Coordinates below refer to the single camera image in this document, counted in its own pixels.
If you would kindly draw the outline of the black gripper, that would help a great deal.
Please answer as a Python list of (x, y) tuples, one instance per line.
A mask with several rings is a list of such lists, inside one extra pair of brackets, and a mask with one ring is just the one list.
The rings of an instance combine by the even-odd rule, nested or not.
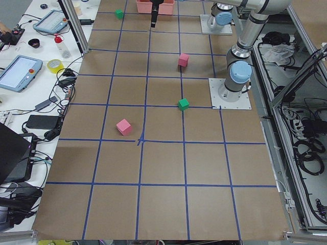
[(156, 26), (157, 17), (159, 14), (159, 6), (162, 4), (162, 0), (150, 0), (152, 3), (151, 9), (151, 27), (154, 28)]

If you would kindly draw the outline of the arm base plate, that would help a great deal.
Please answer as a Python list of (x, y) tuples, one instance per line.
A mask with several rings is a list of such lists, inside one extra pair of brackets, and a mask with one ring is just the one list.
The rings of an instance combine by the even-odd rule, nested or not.
[(231, 92), (225, 88), (225, 79), (209, 78), (208, 81), (213, 109), (251, 110), (246, 85), (239, 92)]
[(232, 28), (230, 24), (220, 26), (216, 23), (211, 15), (201, 14), (200, 24), (202, 34), (206, 35), (232, 35)]

